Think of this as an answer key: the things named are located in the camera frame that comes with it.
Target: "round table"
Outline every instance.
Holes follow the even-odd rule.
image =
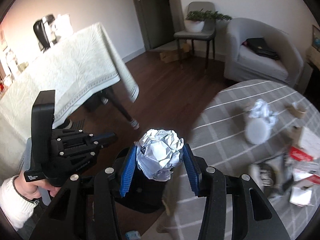
[[[279,112],[279,120],[267,142],[252,145],[244,137],[242,106],[259,98],[266,101],[272,110]],[[286,107],[292,102],[299,102],[307,109],[304,119],[297,119],[289,113]],[[187,143],[190,144],[193,154],[203,157],[208,165],[216,167],[226,175],[239,176],[248,172],[251,163],[287,151],[291,143],[287,128],[292,125],[305,125],[320,136],[320,113],[305,97],[286,85],[250,80],[219,92],[201,113]],[[184,167],[173,174],[173,179],[169,181],[164,192],[164,200],[173,216],[167,219],[164,227],[174,239],[181,239],[181,235],[184,240],[197,239],[205,199],[194,196]],[[289,196],[277,199],[272,204],[291,239],[296,239],[318,208],[320,187],[313,191],[311,203],[314,206],[301,208],[290,204]],[[231,239],[231,210],[230,197],[227,198],[225,239]]]

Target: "potted plant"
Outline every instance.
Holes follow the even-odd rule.
[[[190,11],[184,21],[186,30],[191,33],[199,33],[204,28],[205,20],[229,21],[232,17],[218,11]]]

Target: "white sleeve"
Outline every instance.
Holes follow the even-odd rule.
[[[0,187],[0,207],[14,229],[18,230],[32,216],[39,202],[28,201],[19,195],[13,186],[15,178],[6,179]]]

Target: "red paper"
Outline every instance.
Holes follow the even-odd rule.
[[[296,147],[292,146],[290,148],[290,152],[289,153],[290,153],[290,156],[293,159],[295,159],[295,160],[297,160],[299,162],[301,162],[301,161],[307,161],[307,162],[313,161],[313,157],[312,156],[306,154],[305,152],[303,152],[300,149],[297,149]]]
[[[318,175],[312,175],[311,177],[306,178],[306,180],[311,181],[313,184],[320,185],[320,177]]]

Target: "blue gripper pad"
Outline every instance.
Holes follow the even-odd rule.
[[[122,165],[122,172],[120,174],[121,185],[119,190],[121,197],[124,197],[125,194],[129,191],[133,173],[136,168],[136,155],[137,147],[133,145],[130,147],[129,152]]]
[[[185,144],[182,150],[183,150],[183,162],[187,170],[191,189],[196,196],[199,196],[199,193],[200,193],[199,177],[201,176],[200,168],[195,160],[195,157],[193,156],[193,153],[190,149],[189,144]]]

